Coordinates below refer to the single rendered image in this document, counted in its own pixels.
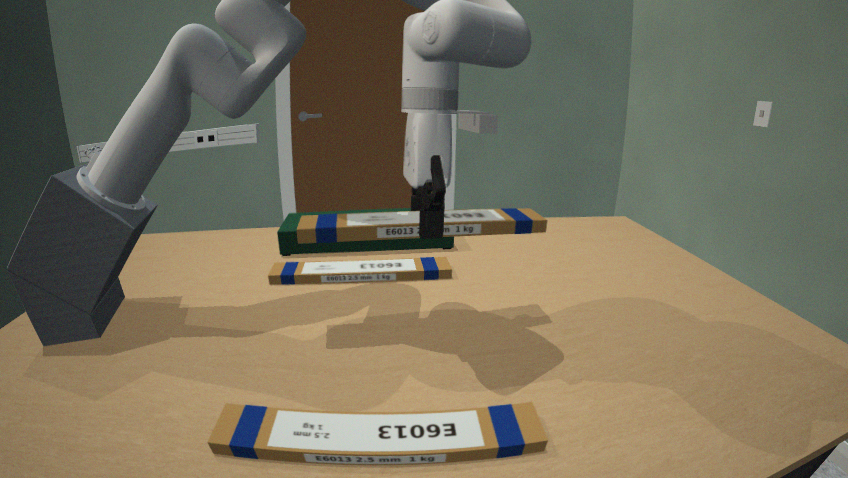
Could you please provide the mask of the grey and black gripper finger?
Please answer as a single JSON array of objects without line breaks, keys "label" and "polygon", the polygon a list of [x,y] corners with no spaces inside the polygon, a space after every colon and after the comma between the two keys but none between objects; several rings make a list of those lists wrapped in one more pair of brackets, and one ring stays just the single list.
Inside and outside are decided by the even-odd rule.
[{"label": "grey and black gripper finger", "polygon": [[[442,238],[444,229],[444,195],[446,186],[440,155],[431,157],[431,176],[433,186],[421,186],[422,209],[419,218],[419,236],[421,239]],[[429,194],[427,199],[427,192]]]},{"label": "grey and black gripper finger", "polygon": [[[426,186],[432,186],[432,183],[427,183]],[[431,192],[427,192],[427,198]],[[422,193],[421,186],[418,186],[418,189],[414,189],[412,187],[412,195],[411,196],[411,211],[420,211],[422,209]]]}]

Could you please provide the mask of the cardboard welding electrode pack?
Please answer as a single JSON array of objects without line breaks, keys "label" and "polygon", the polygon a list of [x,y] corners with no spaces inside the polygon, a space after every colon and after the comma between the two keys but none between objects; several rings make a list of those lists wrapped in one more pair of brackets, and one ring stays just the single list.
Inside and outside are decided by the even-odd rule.
[{"label": "cardboard welding electrode pack", "polygon": [[[412,239],[419,236],[420,211],[301,216],[297,241]],[[546,233],[547,219],[532,209],[444,210],[443,237]]]}]

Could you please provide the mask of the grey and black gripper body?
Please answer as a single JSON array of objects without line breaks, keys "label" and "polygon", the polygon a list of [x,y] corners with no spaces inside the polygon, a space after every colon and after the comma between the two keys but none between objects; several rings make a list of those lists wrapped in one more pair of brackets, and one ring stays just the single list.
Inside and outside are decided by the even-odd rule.
[{"label": "grey and black gripper body", "polygon": [[[451,111],[458,110],[401,108],[401,112],[408,113],[403,174],[414,189],[418,189],[418,186],[424,186],[425,182],[432,182],[430,168],[431,157],[434,155],[440,155],[446,188],[450,185],[452,168],[451,114],[458,114],[451,113]],[[448,183],[445,177],[448,178]]]}]

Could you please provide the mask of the tan cardboard pack with blue bands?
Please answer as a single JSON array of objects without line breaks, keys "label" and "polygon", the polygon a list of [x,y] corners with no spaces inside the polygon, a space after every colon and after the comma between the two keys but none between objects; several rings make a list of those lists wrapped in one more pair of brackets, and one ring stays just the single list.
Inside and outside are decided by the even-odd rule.
[{"label": "tan cardboard pack with blue bands", "polygon": [[226,403],[213,454],[336,465],[417,465],[543,452],[533,402],[419,412],[339,412]]}]

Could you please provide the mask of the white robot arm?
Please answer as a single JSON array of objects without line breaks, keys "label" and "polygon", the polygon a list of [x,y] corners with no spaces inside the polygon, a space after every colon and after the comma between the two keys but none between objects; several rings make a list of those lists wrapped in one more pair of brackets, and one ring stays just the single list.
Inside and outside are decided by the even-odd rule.
[{"label": "white robot arm", "polygon": [[[298,53],[306,29],[285,8],[290,1],[218,4],[217,23],[254,64],[204,25],[179,29],[103,150],[85,150],[81,188],[112,210],[140,214],[143,192],[189,122],[192,92],[239,118]],[[402,109],[458,110],[459,63],[511,68],[529,54],[529,27],[506,0],[402,1],[424,10],[404,23]],[[459,129],[497,134],[498,115],[458,111]]]}]

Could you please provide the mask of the tan welding electrode pack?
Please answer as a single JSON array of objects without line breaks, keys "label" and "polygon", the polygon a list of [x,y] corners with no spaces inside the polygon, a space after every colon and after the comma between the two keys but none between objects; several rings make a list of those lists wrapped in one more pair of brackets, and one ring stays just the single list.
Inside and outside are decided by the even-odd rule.
[{"label": "tan welding electrode pack", "polygon": [[269,285],[365,283],[452,279],[447,257],[280,262],[268,274]]}]

